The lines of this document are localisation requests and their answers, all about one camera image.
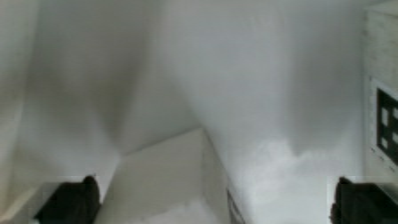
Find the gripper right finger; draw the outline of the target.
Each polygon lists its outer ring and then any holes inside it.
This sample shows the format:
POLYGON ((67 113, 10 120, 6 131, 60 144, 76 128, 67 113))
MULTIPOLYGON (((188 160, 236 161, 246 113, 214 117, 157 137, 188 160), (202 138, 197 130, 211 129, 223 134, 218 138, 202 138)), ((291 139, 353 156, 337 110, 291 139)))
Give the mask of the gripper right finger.
POLYGON ((398 224, 398 204, 374 183, 339 178, 328 218, 330 224, 398 224))

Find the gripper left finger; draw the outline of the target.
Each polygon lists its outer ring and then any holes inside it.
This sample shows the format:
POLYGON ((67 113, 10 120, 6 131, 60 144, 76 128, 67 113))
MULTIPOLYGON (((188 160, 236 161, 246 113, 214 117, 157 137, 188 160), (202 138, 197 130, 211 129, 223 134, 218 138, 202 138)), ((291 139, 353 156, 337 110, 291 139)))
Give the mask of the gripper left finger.
POLYGON ((33 218, 38 224, 92 224, 99 207, 99 186, 86 176, 60 184, 33 218))

